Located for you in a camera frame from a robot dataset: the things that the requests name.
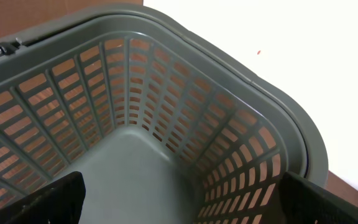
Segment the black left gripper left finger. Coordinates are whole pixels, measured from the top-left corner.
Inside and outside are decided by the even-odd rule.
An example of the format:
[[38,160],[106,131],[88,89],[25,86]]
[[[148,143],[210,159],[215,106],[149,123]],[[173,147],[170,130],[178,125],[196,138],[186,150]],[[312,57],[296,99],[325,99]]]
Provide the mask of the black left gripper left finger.
[[0,210],[0,224],[78,224],[86,188],[74,171]]

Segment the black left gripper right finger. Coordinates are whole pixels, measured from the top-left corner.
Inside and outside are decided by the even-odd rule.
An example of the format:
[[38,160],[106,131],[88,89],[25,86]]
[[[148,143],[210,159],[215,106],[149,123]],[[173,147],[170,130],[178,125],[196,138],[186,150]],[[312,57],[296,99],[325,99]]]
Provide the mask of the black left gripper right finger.
[[278,189],[287,223],[358,224],[358,207],[299,175],[286,172]]

